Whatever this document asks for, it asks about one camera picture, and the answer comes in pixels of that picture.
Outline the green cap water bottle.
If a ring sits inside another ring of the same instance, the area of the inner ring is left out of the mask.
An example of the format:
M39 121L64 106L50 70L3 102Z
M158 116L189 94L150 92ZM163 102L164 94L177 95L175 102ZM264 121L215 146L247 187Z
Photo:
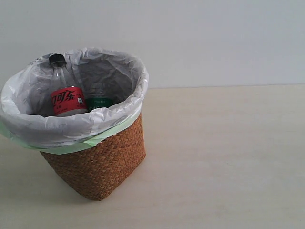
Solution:
M89 112L111 107L114 105L111 87L105 83L91 83L85 87L85 102Z

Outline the red label cola bottle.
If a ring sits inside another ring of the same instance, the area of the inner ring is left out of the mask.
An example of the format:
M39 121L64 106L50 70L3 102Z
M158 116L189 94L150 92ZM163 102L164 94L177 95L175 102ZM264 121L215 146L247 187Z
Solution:
M88 112L83 91L67 68L64 55L56 53L49 57L52 67L51 104L57 117Z

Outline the white plastic bin liner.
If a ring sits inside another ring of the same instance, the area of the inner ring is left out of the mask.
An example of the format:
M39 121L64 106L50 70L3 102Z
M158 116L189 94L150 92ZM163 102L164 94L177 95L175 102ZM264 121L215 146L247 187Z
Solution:
M56 117L49 88L52 68L49 56L41 56L11 76L0 92L0 132L24 148L57 155L89 149L126 129L140 115L149 74L139 58L99 48L63 55L86 96L98 88L114 104Z

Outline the woven brown wicker basket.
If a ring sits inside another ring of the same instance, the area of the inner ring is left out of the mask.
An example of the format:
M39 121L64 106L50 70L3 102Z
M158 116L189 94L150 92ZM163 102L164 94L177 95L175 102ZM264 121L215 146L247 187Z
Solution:
M63 155L46 152L41 155L55 173L81 196L103 200L146 156L142 116L93 148Z

